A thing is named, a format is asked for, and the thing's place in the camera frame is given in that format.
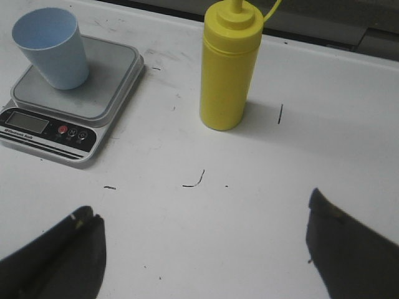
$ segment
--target table surface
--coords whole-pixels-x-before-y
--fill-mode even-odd
[[[40,7],[136,47],[147,72],[89,168],[0,147],[0,258],[90,205],[105,219],[100,299],[328,298],[305,244],[315,187],[399,242],[398,62],[264,36],[244,118],[218,132],[199,118],[202,23],[96,1],[3,2],[0,106],[29,65],[12,25]]]

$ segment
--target cup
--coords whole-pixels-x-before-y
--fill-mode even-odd
[[[89,67],[76,17],[65,9],[47,7],[22,16],[12,38],[39,73],[54,88],[78,87]]]

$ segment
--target digital kitchen scale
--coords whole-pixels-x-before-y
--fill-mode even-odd
[[[144,72],[136,48],[93,37],[83,43],[90,74],[81,86],[58,90],[30,66],[0,112],[0,140],[17,150],[71,166],[98,151]]]

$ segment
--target button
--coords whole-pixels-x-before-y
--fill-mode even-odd
[[[66,131],[68,131],[68,127],[67,126],[58,127],[58,133],[64,134]]]
[[[79,133],[79,135],[77,135],[77,137],[78,137],[80,140],[86,139],[86,138],[87,138],[87,132],[86,132],[86,131],[81,131],[81,132]]]
[[[73,128],[68,131],[69,137],[74,137],[77,134],[77,129]]]

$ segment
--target red button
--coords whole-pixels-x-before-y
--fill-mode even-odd
[[[58,128],[58,133],[60,133],[60,134],[64,134],[66,131],[68,131],[68,127],[67,126],[60,126]]]

